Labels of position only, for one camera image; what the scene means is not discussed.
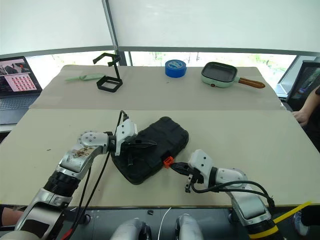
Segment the person's hand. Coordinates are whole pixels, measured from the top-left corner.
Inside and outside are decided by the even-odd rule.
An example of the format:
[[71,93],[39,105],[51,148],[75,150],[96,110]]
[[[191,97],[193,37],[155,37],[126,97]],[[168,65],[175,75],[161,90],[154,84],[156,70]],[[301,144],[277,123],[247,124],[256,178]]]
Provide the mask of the person's hand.
[[292,113],[292,115],[298,121],[298,123],[300,124],[301,127],[307,125],[307,123],[309,121],[308,114],[306,114],[305,112],[300,110],[300,111],[294,111]]

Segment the small pan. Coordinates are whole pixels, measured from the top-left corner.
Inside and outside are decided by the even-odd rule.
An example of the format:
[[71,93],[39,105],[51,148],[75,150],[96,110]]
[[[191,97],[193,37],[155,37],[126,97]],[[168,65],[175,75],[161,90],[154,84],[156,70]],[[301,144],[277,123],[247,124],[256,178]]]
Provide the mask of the small pan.
[[245,84],[257,89],[263,89],[266,86],[260,81],[253,81],[243,77],[238,77],[237,72],[238,70],[234,66],[212,61],[208,62],[204,66],[201,72],[201,79],[211,87],[219,88],[230,87],[234,82]]

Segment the laptop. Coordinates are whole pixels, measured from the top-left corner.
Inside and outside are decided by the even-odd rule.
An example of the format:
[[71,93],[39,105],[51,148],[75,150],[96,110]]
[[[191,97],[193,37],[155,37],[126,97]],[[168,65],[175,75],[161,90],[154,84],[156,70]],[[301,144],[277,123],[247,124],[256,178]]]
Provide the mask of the laptop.
[[41,91],[24,56],[0,58],[0,125],[19,122]]

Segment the black tool case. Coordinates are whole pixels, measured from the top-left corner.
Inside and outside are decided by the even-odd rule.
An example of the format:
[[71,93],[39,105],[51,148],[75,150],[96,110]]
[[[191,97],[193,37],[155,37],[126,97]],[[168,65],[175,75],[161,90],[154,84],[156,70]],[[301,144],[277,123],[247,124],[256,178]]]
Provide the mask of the black tool case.
[[141,184],[158,172],[167,157],[175,158],[189,141],[189,134],[170,117],[161,117],[146,129],[140,131],[133,143],[154,141],[156,145],[147,148],[121,149],[120,156],[111,153],[112,161],[122,175],[132,184]]

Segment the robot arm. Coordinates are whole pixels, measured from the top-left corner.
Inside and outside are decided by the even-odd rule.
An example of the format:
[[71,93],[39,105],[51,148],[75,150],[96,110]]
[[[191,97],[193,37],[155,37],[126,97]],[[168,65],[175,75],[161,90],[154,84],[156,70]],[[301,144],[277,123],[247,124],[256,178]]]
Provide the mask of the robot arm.
[[85,131],[71,150],[67,151],[44,187],[40,188],[15,226],[39,239],[55,239],[63,221],[63,210],[72,200],[74,191],[85,177],[94,158],[108,151],[120,155],[121,146],[137,136],[137,126],[126,115],[115,135]]
[[195,183],[204,184],[206,189],[212,189],[213,192],[226,192],[231,198],[232,208],[241,224],[247,229],[250,238],[283,239],[260,197],[250,192],[252,188],[249,184],[240,183],[248,181],[246,174],[241,170],[214,167],[214,161],[201,149],[191,155],[188,164],[178,162],[172,164],[171,168],[188,176],[185,185],[187,193],[191,192],[190,188],[197,193],[209,192],[208,190],[195,189]]

